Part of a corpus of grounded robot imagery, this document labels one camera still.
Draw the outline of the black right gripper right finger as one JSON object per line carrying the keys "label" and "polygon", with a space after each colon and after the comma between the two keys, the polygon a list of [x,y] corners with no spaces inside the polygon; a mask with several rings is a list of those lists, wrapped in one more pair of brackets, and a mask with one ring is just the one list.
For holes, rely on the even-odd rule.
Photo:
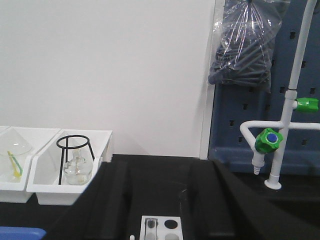
{"label": "black right gripper right finger", "polygon": [[196,160],[180,193],[188,240],[318,240],[320,229],[263,199],[217,161]]}

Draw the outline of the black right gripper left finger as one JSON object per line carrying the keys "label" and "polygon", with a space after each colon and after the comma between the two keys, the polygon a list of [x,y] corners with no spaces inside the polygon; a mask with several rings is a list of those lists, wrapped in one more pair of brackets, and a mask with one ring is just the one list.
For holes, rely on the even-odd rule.
{"label": "black right gripper left finger", "polygon": [[47,232],[49,240],[137,240],[134,185],[127,160],[105,162],[76,202]]}

